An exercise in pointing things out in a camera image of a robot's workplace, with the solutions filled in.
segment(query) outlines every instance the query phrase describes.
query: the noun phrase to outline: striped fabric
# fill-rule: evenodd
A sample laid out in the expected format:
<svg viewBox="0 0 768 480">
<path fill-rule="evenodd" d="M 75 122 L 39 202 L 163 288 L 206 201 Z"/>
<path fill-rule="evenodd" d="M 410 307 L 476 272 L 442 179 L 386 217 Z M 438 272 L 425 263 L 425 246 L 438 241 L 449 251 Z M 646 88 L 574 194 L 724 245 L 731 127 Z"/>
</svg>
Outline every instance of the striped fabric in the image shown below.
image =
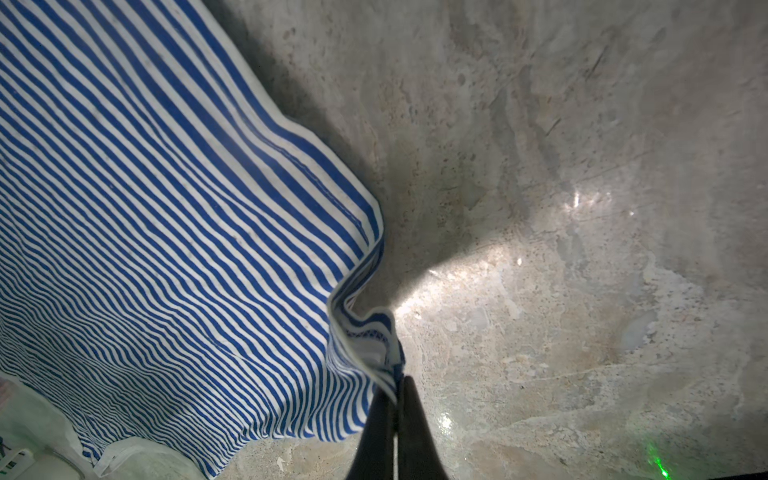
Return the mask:
<svg viewBox="0 0 768 480">
<path fill-rule="evenodd" d="M 141 437 L 212 478 L 359 431 L 402 363 L 386 311 L 349 311 L 381 240 L 199 0 L 0 2 L 0 369 L 94 463 Z"/>
</svg>

